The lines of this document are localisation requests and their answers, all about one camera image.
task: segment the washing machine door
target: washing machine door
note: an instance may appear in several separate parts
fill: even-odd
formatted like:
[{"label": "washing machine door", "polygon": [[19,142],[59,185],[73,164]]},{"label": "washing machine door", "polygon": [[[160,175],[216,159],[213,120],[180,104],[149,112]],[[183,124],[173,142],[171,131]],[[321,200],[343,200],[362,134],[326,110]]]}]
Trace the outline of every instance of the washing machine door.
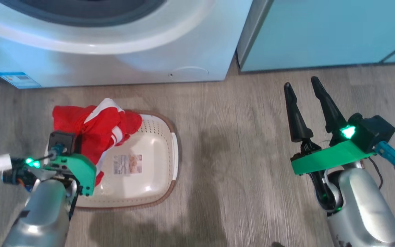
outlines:
[{"label": "washing machine door", "polygon": [[47,22],[84,27],[113,26],[141,19],[166,0],[0,0],[0,3]]},{"label": "washing machine door", "polygon": [[79,54],[124,54],[172,42],[216,0],[0,0],[0,37]]}]

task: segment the white appliance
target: white appliance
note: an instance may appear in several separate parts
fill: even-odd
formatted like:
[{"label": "white appliance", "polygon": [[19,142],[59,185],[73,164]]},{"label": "white appliance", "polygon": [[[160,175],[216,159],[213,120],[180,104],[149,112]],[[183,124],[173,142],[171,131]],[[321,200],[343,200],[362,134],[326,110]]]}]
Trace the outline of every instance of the white appliance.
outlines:
[{"label": "white appliance", "polygon": [[252,0],[0,0],[20,89],[223,80]]}]

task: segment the plastic laundry basket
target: plastic laundry basket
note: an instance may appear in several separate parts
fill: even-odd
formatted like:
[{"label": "plastic laundry basket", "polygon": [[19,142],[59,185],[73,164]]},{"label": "plastic laundry basket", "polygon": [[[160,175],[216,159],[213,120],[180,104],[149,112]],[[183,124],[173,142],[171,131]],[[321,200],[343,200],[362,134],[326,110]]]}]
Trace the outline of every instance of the plastic laundry basket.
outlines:
[{"label": "plastic laundry basket", "polygon": [[92,196],[79,196],[76,207],[145,208],[163,202],[173,191],[179,169],[173,125],[153,111],[131,111],[141,115],[141,127],[123,145],[108,150],[101,183]]}]

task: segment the black cable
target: black cable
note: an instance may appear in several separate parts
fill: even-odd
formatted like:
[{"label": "black cable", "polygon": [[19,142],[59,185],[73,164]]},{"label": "black cable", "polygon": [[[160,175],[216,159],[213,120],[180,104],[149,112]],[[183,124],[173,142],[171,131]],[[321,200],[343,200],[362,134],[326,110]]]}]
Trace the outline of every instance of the black cable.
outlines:
[{"label": "black cable", "polygon": [[44,156],[44,157],[42,157],[42,158],[36,158],[34,161],[42,161],[42,160],[44,160],[44,159],[46,159],[46,158],[51,158],[53,156],[53,154],[51,153],[51,154],[49,154],[49,155],[47,155],[47,156]]},{"label": "black cable", "polygon": [[382,177],[382,174],[381,174],[381,172],[379,171],[379,167],[378,167],[378,165],[376,164],[376,162],[373,161],[373,159],[372,159],[371,157],[368,157],[368,159],[371,161],[371,163],[373,163],[373,166],[374,166],[374,168],[376,169],[376,172],[378,172],[379,179],[381,180],[381,183],[379,184],[379,189],[381,189],[381,188],[382,188],[382,185],[384,185],[384,178]]}]

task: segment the wooden floor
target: wooden floor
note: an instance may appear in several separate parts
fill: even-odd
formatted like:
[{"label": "wooden floor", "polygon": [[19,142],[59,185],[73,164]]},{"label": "wooden floor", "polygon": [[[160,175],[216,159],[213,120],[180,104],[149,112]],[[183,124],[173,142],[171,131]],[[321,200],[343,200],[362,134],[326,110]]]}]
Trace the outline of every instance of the wooden floor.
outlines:
[{"label": "wooden floor", "polygon": [[[157,111],[175,123],[182,149],[179,181],[153,208],[77,210],[67,247],[332,246],[312,182],[295,177],[289,161],[299,144],[290,142],[285,82],[293,85],[313,140],[331,137],[312,75],[346,118],[357,111],[379,114],[395,126],[395,66],[239,75],[233,63],[226,80],[217,83],[35,90],[0,84],[0,154],[39,156],[55,105],[96,105],[110,97],[122,108]],[[395,135],[391,143],[395,147]],[[395,171],[374,159],[395,216]],[[366,167],[378,182],[372,165]],[[0,182],[0,245],[26,198],[21,187]]]}]

